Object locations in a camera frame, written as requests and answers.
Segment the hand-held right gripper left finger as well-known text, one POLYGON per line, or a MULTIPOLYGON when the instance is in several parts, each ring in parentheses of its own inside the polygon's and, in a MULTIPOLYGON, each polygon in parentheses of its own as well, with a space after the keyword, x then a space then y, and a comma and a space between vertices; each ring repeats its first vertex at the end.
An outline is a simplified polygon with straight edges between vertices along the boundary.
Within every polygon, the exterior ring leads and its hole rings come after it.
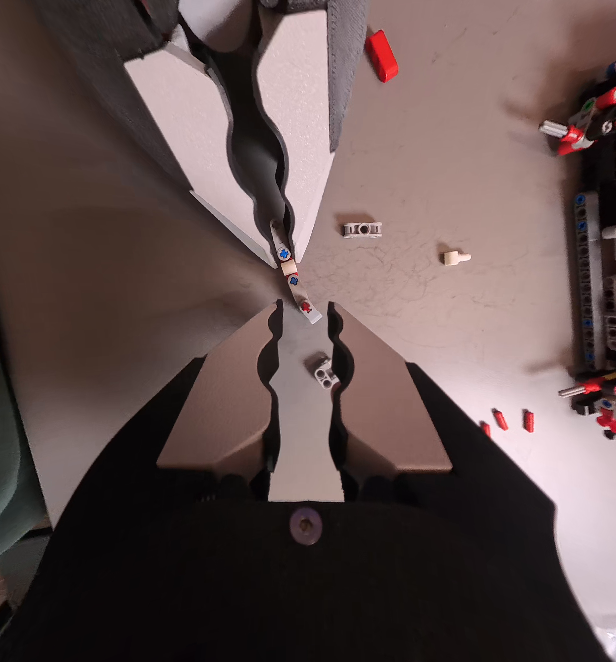
POLYGON ((160 469, 238 476, 268 498, 281 445, 279 368, 283 302, 277 300, 204 358, 157 460, 160 469))

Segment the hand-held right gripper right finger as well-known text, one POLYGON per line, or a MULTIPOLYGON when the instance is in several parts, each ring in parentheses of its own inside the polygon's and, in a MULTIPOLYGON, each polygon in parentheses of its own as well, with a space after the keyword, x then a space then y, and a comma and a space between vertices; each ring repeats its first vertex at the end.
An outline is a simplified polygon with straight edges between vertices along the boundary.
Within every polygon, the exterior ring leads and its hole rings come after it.
POLYGON ((332 368, 340 381, 329 445, 356 484, 448 474, 452 462, 404 358, 352 313, 329 302, 332 368))

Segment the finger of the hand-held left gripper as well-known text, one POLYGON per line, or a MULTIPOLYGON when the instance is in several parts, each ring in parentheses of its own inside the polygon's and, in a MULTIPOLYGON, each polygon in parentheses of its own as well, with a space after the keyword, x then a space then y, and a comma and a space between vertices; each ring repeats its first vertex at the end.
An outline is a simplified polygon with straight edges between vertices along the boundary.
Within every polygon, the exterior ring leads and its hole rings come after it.
POLYGON ((124 63, 193 197, 252 253, 277 268, 254 218, 254 201, 230 166, 231 112, 203 62, 168 43, 124 63))
POLYGON ((312 236, 334 160, 330 150, 327 13, 258 8, 262 39, 255 71, 263 111, 283 147, 281 186, 300 262, 312 236))

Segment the grey perpendicular lego connector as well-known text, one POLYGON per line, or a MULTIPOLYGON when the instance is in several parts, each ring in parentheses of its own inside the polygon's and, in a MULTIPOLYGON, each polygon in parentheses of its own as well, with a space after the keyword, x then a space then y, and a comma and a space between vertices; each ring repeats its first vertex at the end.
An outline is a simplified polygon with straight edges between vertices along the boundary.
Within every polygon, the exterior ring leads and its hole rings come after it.
POLYGON ((332 359, 325 352, 317 352, 309 358, 307 368, 317 383, 326 391, 331 391, 340 383, 334 372, 332 359))

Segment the grey liftarm chain blue pins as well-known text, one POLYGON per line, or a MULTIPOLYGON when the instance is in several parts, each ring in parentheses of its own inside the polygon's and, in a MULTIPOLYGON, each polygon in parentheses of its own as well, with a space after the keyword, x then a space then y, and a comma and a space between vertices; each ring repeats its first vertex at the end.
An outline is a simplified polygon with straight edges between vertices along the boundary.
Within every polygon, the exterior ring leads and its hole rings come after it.
POLYGON ((272 219, 270 221, 270 231, 282 274, 287 279, 290 289, 294 293, 297 293, 301 282, 298 277, 296 262, 290 250, 282 222, 277 219, 272 219))

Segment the red curved lego brick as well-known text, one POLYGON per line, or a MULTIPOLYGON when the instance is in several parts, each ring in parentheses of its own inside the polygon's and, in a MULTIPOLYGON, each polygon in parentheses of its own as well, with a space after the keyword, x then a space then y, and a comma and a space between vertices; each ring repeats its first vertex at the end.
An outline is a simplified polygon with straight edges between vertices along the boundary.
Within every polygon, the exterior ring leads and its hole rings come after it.
POLYGON ((399 65, 383 30, 367 35, 364 48, 380 82, 387 83, 398 75, 399 65))

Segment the partly built lego car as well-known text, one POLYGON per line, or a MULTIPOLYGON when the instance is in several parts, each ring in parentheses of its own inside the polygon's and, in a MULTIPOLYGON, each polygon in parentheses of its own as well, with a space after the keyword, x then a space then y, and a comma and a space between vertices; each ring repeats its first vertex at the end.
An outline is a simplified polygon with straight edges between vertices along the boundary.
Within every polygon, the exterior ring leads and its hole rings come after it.
POLYGON ((572 220, 583 371, 559 396, 616 440, 616 60, 581 93, 577 112, 539 131, 557 155, 581 163, 572 220))

